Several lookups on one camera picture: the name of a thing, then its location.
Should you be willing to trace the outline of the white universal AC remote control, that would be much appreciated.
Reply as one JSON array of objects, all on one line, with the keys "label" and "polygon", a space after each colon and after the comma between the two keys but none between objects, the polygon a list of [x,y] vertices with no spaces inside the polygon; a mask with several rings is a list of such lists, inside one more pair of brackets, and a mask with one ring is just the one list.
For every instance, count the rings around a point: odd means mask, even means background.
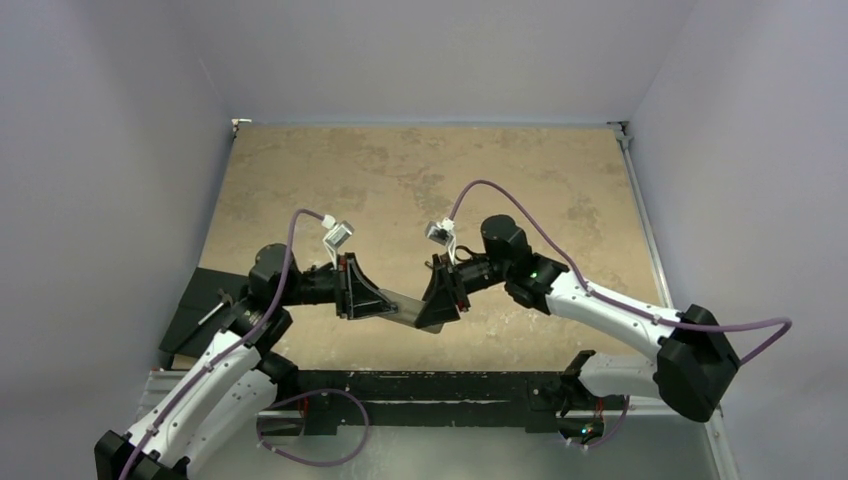
[{"label": "white universal AC remote control", "polygon": [[422,300],[411,298],[388,289],[380,289],[379,292],[395,307],[393,313],[381,314],[379,318],[430,334],[439,334],[442,331],[442,325],[427,327],[417,327],[415,325],[416,319],[424,306]]}]

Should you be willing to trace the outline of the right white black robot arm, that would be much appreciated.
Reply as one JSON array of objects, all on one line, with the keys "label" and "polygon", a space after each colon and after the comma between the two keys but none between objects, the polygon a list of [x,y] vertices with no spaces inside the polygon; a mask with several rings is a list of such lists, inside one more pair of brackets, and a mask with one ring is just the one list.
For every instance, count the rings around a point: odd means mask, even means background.
[{"label": "right white black robot arm", "polygon": [[427,225],[426,237],[447,251],[432,259],[423,304],[413,317],[415,328],[459,320],[471,306],[471,294],[501,284],[518,305],[577,321],[645,357],[630,362],[584,354],[561,381],[569,404],[584,407],[597,397],[631,395],[660,399],[692,421],[712,417],[741,360],[709,310],[661,308],[588,282],[575,268],[534,252],[508,215],[485,219],[480,232],[483,253],[458,262],[453,221]]}]

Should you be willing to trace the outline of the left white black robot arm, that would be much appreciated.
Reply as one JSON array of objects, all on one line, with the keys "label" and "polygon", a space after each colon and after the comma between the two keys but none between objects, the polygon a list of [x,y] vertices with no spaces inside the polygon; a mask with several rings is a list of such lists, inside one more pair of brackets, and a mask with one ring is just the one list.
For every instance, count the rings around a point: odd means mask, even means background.
[{"label": "left white black robot arm", "polygon": [[272,347],[292,324],[290,306],[332,304],[343,319],[413,319],[419,303],[379,288],[345,254],[298,269],[284,244],[261,249],[240,299],[180,382],[124,433],[96,443],[99,479],[192,479],[261,410],[302,399],[296,365]]}]

